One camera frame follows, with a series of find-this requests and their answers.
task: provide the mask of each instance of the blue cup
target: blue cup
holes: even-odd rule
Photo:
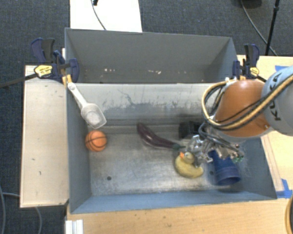
[[[232,185],[241,180],[238,168],[230,157],[221,159],[215,150],[209,152],[213,159],[217,185]]]

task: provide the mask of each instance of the gray carpet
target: gray carpet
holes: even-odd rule
[[[244,1],[254,23],[268,37],[275,0]],[[240,0],[139,0],[143,31],[233,38],[238,54],[245,43],[265,44],[246,18]],[[53,37],[55,48],[64,46],[63,29],[69,26],[69,0],[0,0],[0,82],[22,76],[26,63],[35,59],[30,42]],[[281,56],[293,56],[293,0],[281,0],[272,38]],[[4,192],[19,193],[21,168],[22,84],[0,90],[0,183]],[[6,198],[5,233],[36,233],[34,210],[21,211]],[[42,233],[63,233],[63,207],[42,208]],[[0,205],[0,230],[2,211]]]

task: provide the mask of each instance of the small basketball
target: small basketball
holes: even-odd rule
[[[106,147],[107,139],[103,132],[93,130],[85,138],[86,147],[95,152],[100,152]]]

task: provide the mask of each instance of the purple eggplant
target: purple eggplant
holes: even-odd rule
[[[180,148],[183,148],[183,146],[180,146],[179,144],[172,142],[168,139],[161,138],[157,136],[151,129],[149,129],[147,126],[145,126],[142,123],[137,124],[137,131],[142,140],[152,146],[157,148],[166,148],[166,149],[173,149],[173,150],[179,150]]]

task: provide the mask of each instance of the plastic spoon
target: plastic spoon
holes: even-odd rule
[[[104,126],[106,118],[101,109],[94,103],[88,103],[74,83],[69,82],[67,87],[74,95],[75,100],[81,104],[83,119],[94,129]]]

